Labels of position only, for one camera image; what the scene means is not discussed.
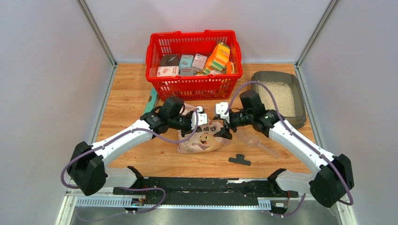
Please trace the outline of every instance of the black container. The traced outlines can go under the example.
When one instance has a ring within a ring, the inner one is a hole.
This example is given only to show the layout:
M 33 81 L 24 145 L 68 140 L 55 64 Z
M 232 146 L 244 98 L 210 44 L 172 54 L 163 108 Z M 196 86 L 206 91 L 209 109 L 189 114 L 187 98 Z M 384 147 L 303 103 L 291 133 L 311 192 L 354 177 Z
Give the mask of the black container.
M 276 71 L 259 71 L 253 74 L 252 81 L 259 82 L 283 82 L 286 83 L 293 94 L 293 102 L 296 116 L 285 118 L 296 129 L 301 128 L 306 123 L 306 108 L 304 105 L 303 93 L 301 92 L 299 80 L 296 76 L 283 72 Z M 252 90 L 259 92 L 259 88 L 263 88 L 257 84 L 252 84 Z

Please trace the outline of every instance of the transparent scoop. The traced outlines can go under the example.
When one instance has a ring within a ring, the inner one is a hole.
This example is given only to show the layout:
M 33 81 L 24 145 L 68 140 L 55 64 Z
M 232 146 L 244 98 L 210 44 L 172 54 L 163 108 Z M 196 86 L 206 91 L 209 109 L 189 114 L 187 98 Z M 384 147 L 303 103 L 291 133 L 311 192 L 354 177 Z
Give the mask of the transparent scoop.
M 256 136 L 250 135 L 247 131 L 244 129 L 238 129 L 237 132 L 235 133 L 236 137 L 238 137 L 240 140 L 245 142 L 249 146 L 253 147 L 258 147 L 264 151 L 266 151 L 269 155 L 271 155 L 273 158 L 279 158 L 279 153 L 276 151 L 270 149 L 266 145 L 262 144 L 259 142 L 259 139 Z

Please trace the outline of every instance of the red shopping basket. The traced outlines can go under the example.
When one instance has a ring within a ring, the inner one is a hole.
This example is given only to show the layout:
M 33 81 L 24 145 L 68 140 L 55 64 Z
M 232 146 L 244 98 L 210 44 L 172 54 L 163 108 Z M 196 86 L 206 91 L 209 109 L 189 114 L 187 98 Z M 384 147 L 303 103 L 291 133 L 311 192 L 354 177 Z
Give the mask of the red shopping basket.
M 230 61 L 235 74 L 203 75 L 189 77 L 157 77 L 161 58 L 167 54 L 202 54 L 210 56 L 218 41 L 230 49 Z M 226 99 L 231 95 L 237 80 L 242 76 L 242 56 L 235 32 L 232 30 L 205 30 L 199 33 L 155 33 L 146 51 L 146 79 L 151 82 L 162 101 L 175 95 L 184 100 Z

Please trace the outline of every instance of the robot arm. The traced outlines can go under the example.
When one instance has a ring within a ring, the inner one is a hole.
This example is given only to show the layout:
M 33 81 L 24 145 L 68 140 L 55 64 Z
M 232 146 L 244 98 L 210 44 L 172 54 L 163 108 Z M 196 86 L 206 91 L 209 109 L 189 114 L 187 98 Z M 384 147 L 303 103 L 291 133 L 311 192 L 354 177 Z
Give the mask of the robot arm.
M 129 168 L 111 168 L 108 167 L 109 164 L 131 148 L 167 132 L 169 128 L 181 130 L 184 137 L 192 132 L 196 124 L 207 124 L 207 115 L 202 107 L 196 108 L 198 116 L 193 111 L 182 115 L 182 108 L 182 99 L 169 97 L 163 106 L 145 113 L 134 124 L 112 137 L 90 146 L 86 142 L 79 143 L 71 161 L 87 151 L 95 152 L 72 163 L 67 173 L 85 195 L 92 195 L 106 187 L 130 187 L 137 179 L 134 171 Z
M 283 121 L 281 121 L 275 110 L 265 109 L 260 96 L 255 91 L 243 92 L 240 99 L 243 109 L 237 112 L 228 110 L 226 102 L 216 104 L 214 119 L 223 120 L 224 127 L 215 136 L 232 139 L 230 129 L 236 132 L 237 127 L 252 125 L 256 131 L 291 151 L 311 171 L 311 173 L 296 173 L 286 169 L 277 170 L 268 177 L 268 180 L 273 183 L 275 194 L 282 190 L 311 193 L 323 206 L 334 205 L 346 194 L 346 191 L 325 158 L 338 169 L 348 188 L 350 190 L 353 188 L 352 168 L 348 157 L 343 154 L 338 157 L 334 156 L 304 137 L 283 117 Z M 319 153 L 314 152 L 304 142 L 314 147 Z

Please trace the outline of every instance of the wooden tabletop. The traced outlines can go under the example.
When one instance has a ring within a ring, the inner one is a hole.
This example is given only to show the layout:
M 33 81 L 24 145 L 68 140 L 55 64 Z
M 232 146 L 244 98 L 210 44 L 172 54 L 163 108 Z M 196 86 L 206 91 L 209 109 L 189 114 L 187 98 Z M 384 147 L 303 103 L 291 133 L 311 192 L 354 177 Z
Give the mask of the wooden tabletop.
M 251 79 L 257 71 L 280 71 L 295 74 L 292 64 L 243 64 L 243 76 L 235 86 L 235 90 Z M 104 117 L 99 129 L 97 141 L 103 140 L 133 124 L 143 114 L 149 99 L 152 84 L 145 79 L 145 64 L 119 64 L 115 80 L 110 92 Z M 193 106 L 211 108 L 206 110 L 209 118 L 214 115 L 214 105 L 220 100 L 186 101 Z M 233 107 L 241 107 L 240 101 Z M 254 131 L 251 126 L 241 127 L 250 135 L 275 150 L 279 158 L 273 158 L 264 150 L 248 146 L 238 138 L 221 149 L 207 153 L 180 154 L 177 145 L 162 141 L 159 138 L 143 143 L 111 163 L 113 167 L 134 166 L 143 176 L 158 177 L 217 177 L 217 178 L 267 178 L 279 168 L 293 172 L 307 173 L 309 170 L 285 147 Z M 303 135 L 314 141 L 310 123 L 299 129 Z M 177 140 L 177 131 L 170 129 L 162 136 Z M 236 154 L 245 155 L 251 166 L 228 162 Z

